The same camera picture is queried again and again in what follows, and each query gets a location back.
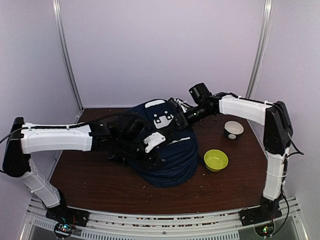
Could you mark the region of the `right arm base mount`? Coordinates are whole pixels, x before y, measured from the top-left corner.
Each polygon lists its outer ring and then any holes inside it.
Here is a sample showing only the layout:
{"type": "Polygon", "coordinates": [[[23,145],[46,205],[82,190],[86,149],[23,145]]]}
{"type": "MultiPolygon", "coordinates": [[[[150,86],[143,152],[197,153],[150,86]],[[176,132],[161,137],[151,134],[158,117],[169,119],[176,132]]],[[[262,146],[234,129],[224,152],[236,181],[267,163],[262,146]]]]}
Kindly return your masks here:
{"type": "Polygon", "coordinates": [[[254,225],[255,233],[259,237],[270,238],[276,232],[275,219],[282,216],[279,202],[261,197],[260,205],[253,208],[243,208],[238,212],[242,226],[254,225]]]}

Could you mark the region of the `navy blue student backpack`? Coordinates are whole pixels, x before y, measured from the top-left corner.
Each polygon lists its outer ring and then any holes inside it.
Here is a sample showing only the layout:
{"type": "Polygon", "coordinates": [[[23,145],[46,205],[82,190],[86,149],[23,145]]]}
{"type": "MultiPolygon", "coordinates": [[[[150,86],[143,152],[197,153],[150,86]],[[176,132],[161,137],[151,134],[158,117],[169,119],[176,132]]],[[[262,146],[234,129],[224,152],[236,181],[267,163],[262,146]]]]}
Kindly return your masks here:
{"type": "Polygon", "coordinates": [[[108,123],[118,144],[110,150],[112,157],[124,161],[156,188],[170,188],[187,182],[195,174],[198,163],[204,162],[199,155],[199,143],[192,125],[175,129],[174,114],[175,108],[168,100],[154,99],[130,108],[117,120],[108,123]],[[145,151],[143,140],[155,132],[166,138],[150,151],[158,155],[162,165],[138,167],[136,151],[145,151]]]}

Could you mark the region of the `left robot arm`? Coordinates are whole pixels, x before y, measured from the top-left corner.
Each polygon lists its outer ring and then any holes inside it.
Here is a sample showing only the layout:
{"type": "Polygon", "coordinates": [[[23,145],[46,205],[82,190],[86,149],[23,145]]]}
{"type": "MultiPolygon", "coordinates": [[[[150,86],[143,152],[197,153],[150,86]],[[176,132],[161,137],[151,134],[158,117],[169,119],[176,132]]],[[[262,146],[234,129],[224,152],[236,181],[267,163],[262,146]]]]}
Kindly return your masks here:
{"type": "Polygon", "coordinates": [[[31,155],[46,151],[108,152],[155,159],[153,150],[166,142],[164,132],[141,117],[128,114],[126,125],[93,120],[77,124],[37,125],[17,117],[6,142],[1,172],[20,179],[61,222],[72,218],[61,190],[39,172],[31,155]]]}

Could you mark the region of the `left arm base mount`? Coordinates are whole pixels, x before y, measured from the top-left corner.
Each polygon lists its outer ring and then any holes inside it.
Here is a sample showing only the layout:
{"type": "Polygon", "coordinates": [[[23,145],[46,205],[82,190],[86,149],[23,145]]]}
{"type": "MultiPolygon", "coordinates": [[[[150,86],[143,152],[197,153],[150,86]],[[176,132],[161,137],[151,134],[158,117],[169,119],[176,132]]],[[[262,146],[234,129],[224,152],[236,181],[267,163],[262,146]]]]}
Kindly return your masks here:
{"type": "Polygon", "coordinates": [[[44,203],[42,206],[46,210],[45,217],[55,220],[57,223],[53,227],[53,233],[58,239],[69,238],[76,227],[86,227],[90,213],[86,210],[68,207],[66,200],[61,197],[59,204],[55,207],[47,207],[44,203]]]}

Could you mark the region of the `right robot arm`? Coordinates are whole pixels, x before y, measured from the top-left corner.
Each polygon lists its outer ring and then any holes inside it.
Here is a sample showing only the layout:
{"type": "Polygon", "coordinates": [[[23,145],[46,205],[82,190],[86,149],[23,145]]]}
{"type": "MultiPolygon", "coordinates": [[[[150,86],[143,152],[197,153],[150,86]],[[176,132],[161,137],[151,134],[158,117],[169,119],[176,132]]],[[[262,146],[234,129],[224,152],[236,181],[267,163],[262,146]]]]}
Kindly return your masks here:
{"type": "Polygon", "coordinates": [[[256,101],[234,93],[212,94],[204,83],[189,89],[196,106],[190,106],[178,98],[169,102],[176,109],[174,125],[187,128],[211,115],[231,115],[260,124],[264,127],[263,146],[266,152],[267,172],[260,206],[255,215],[266,221],[279,209],[284,198],[283,186],[287,176],[289,150],[293,128],[284,102],[256,101]]]}

